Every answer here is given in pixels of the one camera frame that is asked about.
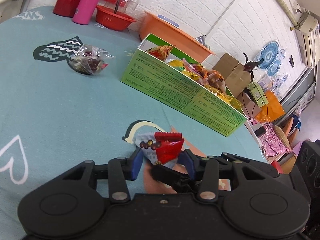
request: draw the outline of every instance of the pink floral fabric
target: pink floral fabric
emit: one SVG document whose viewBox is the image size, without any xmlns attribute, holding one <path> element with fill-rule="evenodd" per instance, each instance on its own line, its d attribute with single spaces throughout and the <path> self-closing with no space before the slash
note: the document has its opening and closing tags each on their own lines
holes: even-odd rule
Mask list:
<svg viewBox="0 0 320 240">
<path fill-rule="evenodd" d="M 258 122 L 252 119 L 252 123 L 253 125 L 256 125 Z M 278 154 L 290 152 L 289 148 L 287 148 L 276 135 L 275 131 L 273 130 L 272 123 L 265 123 L 263 126 L 267 133 L 261 136 L 260 140 L 265 147 L 265 157 L 272 157 Z"/>
</svg>

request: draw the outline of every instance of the green cardboard box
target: green cardboard box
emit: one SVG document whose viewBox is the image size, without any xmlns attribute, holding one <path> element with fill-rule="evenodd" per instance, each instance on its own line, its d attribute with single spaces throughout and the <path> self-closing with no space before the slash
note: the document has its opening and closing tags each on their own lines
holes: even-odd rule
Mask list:
<svg viewBox="0 0 320 240">
<path fill-rule="evenodd" d="M 208 126 L 224 136 L 232 134 L 247 118 L 209 90 L 145 52 L 160 45 L 170 45 L 149 34 L 139 45 L 121 78 L 121 82 L 159 100 Z M 174 48 L 169 59 L 194 59 Z"/>
</svg>

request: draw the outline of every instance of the air conditioner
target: air conditioner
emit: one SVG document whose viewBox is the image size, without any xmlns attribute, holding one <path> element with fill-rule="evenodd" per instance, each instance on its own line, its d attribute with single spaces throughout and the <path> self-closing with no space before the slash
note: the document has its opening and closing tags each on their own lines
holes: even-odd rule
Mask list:
<svg viewBox="0 0 320 240">
<path fill-rule="evenodd" d="M 320 60 L 320 35 L 318 20 L 303 13 L 295 31 L 297 34 L 302 62 L 308 68 L 314 68 Z"/>
</svg>

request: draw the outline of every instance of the metal screw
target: metal screw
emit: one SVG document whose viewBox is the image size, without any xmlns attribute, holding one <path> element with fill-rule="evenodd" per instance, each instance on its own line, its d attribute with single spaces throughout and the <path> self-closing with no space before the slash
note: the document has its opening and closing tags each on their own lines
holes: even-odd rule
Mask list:
<svg viewBox="0 0 320 240">
<path fill-rule="evenodd" d="M 112 194 L 112 198 L 115 200 L 125 200 L 128 197 L 127 193 L 118 191 Z"/>
<path fill-rule="evenodd" d="M 211 200 L 216 197 L 216 194 L 211 191 L 204 191 L 200 193 L 200 198 L 205 200 Z"/>
</svg>

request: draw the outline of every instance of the orange bag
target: orange bag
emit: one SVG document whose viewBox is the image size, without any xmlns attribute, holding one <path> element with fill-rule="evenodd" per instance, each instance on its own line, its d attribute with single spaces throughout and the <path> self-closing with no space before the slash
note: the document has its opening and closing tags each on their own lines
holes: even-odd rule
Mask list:
<svg viewBox="0 0 320 240">
<path fill-rule="evenodd" d="M 258 122 L 273 122 L 284 115 L 284 110 L 275 94 L 268 90 L 265 93 L 269 104 L 261 107 L 261 112 L 255 117 Z"/>
</svg>

